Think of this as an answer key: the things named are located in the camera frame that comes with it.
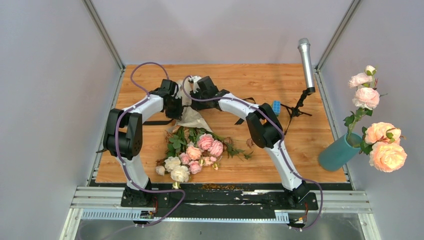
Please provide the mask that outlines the brown kraft wrapping paper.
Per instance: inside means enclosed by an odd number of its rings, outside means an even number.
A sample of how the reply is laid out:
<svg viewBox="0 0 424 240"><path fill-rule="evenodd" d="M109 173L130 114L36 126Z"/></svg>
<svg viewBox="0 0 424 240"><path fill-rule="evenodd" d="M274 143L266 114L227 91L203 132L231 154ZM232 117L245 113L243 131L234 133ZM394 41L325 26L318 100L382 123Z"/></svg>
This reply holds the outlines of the brown kraft wrapping paper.
<svg viewBox="0 0 424 240"><path fill-rule="evenodd" d="M177 82L178 92L177 97L182 100L183 112L181 120L176 120L175 124L170 127L167 131L169 133L176 133L179 127L188 127L188 128L203 128L209 132L212 132L211 128L202 117L202 115L191 108L192 100L187 97L183 91L183 88L189 93L193 88L191 86L191 80L200 80L200 76L186 76L184 79L186 81L183 83L183 80Z"/></svg>

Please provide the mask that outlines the rose bouquet with green leaves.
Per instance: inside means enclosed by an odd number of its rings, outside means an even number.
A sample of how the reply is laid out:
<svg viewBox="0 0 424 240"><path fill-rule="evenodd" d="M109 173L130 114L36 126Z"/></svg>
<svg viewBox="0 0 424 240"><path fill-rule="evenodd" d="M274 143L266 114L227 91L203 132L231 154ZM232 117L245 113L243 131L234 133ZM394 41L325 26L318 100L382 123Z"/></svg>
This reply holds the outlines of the rose bouquet with green leaves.
<svg viewBox="0 0 424 240"><path fill-rule="evenodd" d="M165 141L165 157L156 161L155 172L159 176L169 175L173 189L179 189L181 183L189 182L204 168L219 170L225 155L241 160L253 155L252 151L237 147L233 138L219 136L202 127L178 125L166 132Z"/></svg>

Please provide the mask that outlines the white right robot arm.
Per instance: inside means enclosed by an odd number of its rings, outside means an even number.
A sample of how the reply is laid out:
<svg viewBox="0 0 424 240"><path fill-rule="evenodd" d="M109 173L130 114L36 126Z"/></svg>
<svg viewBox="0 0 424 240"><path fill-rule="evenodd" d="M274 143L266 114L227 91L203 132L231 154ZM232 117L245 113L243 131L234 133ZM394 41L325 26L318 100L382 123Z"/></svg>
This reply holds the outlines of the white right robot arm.
<svg viewBox="0 0 424 240"><path fill-rule="evenodd" d="M301 207L310 190L290 158L283 128L272 107L268 103L258 105L247 102L225 89L218 90L209 76L188 76L184 80L193 84L193 90L187 96L194 103L231 113L247 123L250 138L267 152L278 171L282 186L288 191L286 204L292 209Z"/></svg>

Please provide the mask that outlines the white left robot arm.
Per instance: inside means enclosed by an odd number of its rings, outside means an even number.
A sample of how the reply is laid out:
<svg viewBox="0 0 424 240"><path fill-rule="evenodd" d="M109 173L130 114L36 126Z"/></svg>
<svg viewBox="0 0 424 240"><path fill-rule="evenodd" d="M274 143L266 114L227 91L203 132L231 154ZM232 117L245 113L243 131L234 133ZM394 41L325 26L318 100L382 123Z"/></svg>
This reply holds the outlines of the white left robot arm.
<svg viewBox="0 0 424 240"><path fill-rule="evenodd" d="M142 100L124 109L113 108L103 137L103 148L118 160L126 176L126 186L135 191L134 200L140 206L149 206L153 201L150 179L141 162L140 151L143 145L143 125L156 113L180 120L183 114L182 98L177 97L179 85L163 79L160 87L147 93Z"/></svg>

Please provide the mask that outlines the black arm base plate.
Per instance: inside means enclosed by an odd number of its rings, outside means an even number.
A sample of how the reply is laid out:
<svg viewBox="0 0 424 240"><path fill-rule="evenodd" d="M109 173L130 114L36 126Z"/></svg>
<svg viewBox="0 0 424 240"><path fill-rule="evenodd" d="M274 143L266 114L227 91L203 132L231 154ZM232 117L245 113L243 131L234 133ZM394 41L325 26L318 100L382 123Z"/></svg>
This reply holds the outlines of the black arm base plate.
<svg viewBox="0 0 424 240"><path fill-rule="evenodd" d="M184 183L184 191L167 192L167 183L154 183L162 193L146 193L126 187L122 207L152 208L155 217L194 218L273 218L275 211L305 214L316 211L319 203L314 192L294 202L280 183Z"/></svg>

